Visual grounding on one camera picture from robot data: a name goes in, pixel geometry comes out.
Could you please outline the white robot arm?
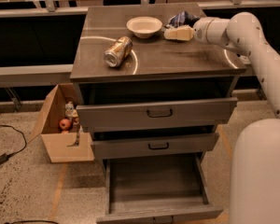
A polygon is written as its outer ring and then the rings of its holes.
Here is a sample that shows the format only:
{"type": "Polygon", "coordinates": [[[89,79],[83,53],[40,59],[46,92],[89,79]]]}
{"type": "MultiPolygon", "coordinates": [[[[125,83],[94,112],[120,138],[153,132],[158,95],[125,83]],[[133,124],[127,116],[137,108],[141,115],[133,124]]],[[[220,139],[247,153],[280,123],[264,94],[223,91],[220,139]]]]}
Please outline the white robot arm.
{"type": "Polygon", "coordinates": [[[280,55],[266,40],[256,16],[198,18],[182,12],[169,20],[164,37],[218,45],[244,55],[274,117],[240,133],[232,155],[229,224],[280,224],[280,55]]]}

